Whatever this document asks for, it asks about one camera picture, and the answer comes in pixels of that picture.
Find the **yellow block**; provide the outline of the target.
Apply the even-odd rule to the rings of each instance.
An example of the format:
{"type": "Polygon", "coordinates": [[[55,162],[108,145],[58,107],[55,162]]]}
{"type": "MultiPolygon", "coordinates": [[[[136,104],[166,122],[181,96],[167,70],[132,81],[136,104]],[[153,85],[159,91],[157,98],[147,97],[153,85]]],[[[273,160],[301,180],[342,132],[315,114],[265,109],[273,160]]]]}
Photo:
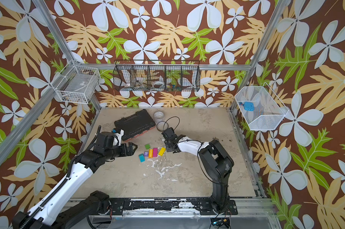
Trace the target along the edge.
{"type": "Polygon", "coordinates": [[[161,148],[160,151],[158,152],[158,155],[163,156],[165,152],[166,152],[166,148],[161,148]]]}

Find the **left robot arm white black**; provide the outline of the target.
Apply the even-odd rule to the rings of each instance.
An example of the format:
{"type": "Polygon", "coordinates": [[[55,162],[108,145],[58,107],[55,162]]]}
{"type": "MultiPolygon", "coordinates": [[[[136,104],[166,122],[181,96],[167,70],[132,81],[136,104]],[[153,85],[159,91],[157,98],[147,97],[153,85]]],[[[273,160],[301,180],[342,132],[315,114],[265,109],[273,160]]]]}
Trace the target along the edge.
{"type": "Polygon", "coordinates": [[[133,156],[138,146],[123,143],[124,131],[98,131],[84,152],[74,157],[63,179],[27,213],[18,212],[12,219],[15,229],[70,229],[83,218],[108,208],[109,196],[96,191],[78,205],[63,211],[64,206],[79,189],[106,162],[117,157],[133,156]]]}

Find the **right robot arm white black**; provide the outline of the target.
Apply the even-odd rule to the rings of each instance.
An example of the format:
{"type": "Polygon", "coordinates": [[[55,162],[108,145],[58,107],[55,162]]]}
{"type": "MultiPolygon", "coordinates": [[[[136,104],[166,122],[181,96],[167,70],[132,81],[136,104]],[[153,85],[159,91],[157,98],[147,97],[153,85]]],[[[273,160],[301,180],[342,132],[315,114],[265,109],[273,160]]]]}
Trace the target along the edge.
{"type": "Polygon", "coordinates": [[[234,161],[219,140],[194,140],[185,135],[176,135],[171,127],[164,130],[162,136],[168,152],[185,152],[197,157],[201,170],[212,183],[211,209],[215,213],[223,213],[229,206],[228,183],[234,161]]]}

